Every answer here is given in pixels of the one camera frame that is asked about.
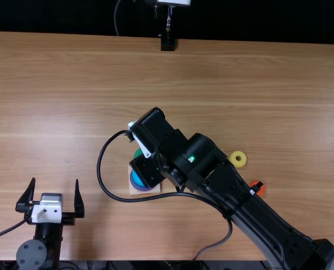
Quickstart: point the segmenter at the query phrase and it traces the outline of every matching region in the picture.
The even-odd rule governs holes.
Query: wood grain surface
[[[220,214],[190,198],[137,204],[109,199],[96,178],[102,145],[152,107],[187,137],[200,132],[226,154],[246,153],[247,183],[312,238],[334,244],[334,45],[0,32],[0,231],[22,220],[15,203],[32,177],[35,198],[64,194],[73,209],[80,180],[85,218],[64,228],[61,259],[191,259],[221,239]],[[102,175],[129,197],[136,143],[118,138]],[[163,192],[174,187],[163,183]],[[34,235],[27,224],[0,237],[14,259]],[[201,259],[255,260],[261,252],[235,226]]]

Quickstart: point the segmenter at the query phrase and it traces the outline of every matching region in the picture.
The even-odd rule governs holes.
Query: green led light
[[[190,163],[194,162],[194,160],[195,160],[195,157],[194,157],[194,156],[190,156],[190,157],[188,158],[188,161],[189,161]]]

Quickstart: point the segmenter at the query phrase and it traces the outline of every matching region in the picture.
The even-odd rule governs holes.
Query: black background
[[[115,35],[116,0],[0,0],[0,30]],[[156,37],[165,24],[144,0],[121,0],[120,35]],[[334,43],[334,1],[192,0],[175,8],[178,38]]]

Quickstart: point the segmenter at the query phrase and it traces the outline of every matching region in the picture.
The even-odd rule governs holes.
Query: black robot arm
[[[75,212],[62,212],[59,193],[43,193],[41,201],[33,201],[35,178],[16,203],[16,211],[24,213],[28,224],[36,225],[32,240],[18,249],[16,261],[20,270],[58,270],[64,225],[74,225],[75,218],[84,218],[84,204],[75,184]]]
[[[168,178],[215,202],[273,268],[330,268],[334,246],[327,239],[312,240],[283,220],[256,195],[263,184],[249,187],[212,140],[198,133],[186,139],[158,108],[131,122],[129,129],[143,151],[130,165],[146,186]]]

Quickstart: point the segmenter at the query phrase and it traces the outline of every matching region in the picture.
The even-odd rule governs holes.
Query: orange object
[[[253,182],[250,184],[250,187],[252,187],[252,186],[255,185],[255,184],[258,184],[258,182],[259,182],[259,181],[253,181]],[[263,184],[263,186],[261,186],[260,191],[257,192],[257,195],[260,196],[260,197],[262,197],[263,195],[266,194],[266,190],[267,190],[267,189],[266,189],[266,185]]]

